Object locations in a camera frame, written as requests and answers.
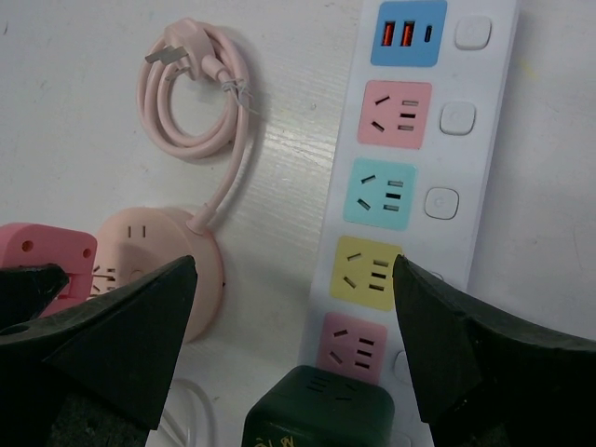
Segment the square button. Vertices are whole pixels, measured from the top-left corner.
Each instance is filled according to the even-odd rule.
[[[440,129],[447,135],[468,135],[474,128],[476,107],[471,102],[448,102],[440,114]]]
[[[453,189],[432,188],[428,191],[425,212],[429,217],[448,221],[457,214],[459,195]]]
[[[467,16],[457,23],[455,46],[459,49],[483,49],[491,38],[493,24],[486,16]]]

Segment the black robotic claw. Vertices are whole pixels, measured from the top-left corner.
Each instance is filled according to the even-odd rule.
[[[0,271],[0,445],[143,446],[168,395],[195,295],[195,262],[180,258],[127,287],[27,321],[64,280],[55,266]],[[10,308],[19,312],[4,315]]]
[[[595,342],[514,317],[401,256],[393,280],[436,447],[596,444]]]

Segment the cable strain relief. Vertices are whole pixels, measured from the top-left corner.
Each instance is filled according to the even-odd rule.
[[[219,76],[221,72],[227,72],[225,65],[223,65],[218,59],[214,56],[207,55],[201,60],[201,68],[203,72],[205,72],[211,79],[219,81]]]
[[[188,220],[188,222],[186,222],[186,226],[196,235],[202,235],[203,231],[207,227],[207,224],[215,217],[216,213],[216,210],[206,203],[193,217]]]

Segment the white wooden surface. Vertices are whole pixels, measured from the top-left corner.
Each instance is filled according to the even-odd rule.
[[[185,15],[226,26],[251,62],[262,115],[217,223],[227,286],[217,323],[179,375],[210,395],[221,445],[296,360],[360,0],[4,0],[0,224],[96,231],[128,206],[199,203],[225,155],[161,154],[136,116],[136,75]],[[470,290],[596,339],[596,2],[521,0]],[[213,86],[179,83],[175,115],[204,129]]]

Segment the power strip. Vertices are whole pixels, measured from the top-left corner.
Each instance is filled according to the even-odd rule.
[[[466,289],[517,18],[517,0],[364,1],[301,363],[385,388],[395,446],[433,442],[393,262]]]

